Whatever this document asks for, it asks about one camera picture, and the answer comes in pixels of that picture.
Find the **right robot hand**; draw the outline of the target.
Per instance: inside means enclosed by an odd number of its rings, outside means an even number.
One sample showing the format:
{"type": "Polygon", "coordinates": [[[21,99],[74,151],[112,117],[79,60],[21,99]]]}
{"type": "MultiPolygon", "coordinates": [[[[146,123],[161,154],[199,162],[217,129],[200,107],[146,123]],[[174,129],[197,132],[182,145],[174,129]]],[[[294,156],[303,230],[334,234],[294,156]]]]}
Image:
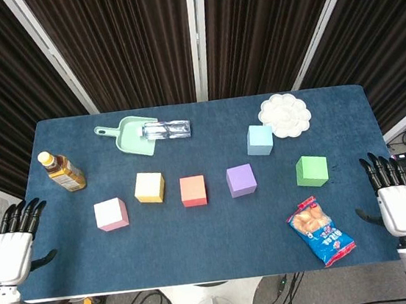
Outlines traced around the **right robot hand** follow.
{"type": "Polygon", "coordinates": [[[394,237],[406,238],[406,173],[393,158],[368,153],[359,163],[368,176],[379,205],[380,215],[371,216],[357,209],[356,214],[369,224],[384,227],[394,237]]]}

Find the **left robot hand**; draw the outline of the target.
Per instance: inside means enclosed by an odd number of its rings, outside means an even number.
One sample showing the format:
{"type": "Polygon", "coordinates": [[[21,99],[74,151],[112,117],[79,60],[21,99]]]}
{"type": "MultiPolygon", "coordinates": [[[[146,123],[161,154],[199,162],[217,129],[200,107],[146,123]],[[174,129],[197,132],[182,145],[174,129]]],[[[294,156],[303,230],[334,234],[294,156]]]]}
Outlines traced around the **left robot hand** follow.
{"type": "Polygon", "coordinates": [[[38,198],[20,201],[4,212],[0,225],[0,286],[18,286],[30,272],[50,263],[57,254],[52,249],[32,260],[33,242],[46,202],[38,198]]]}

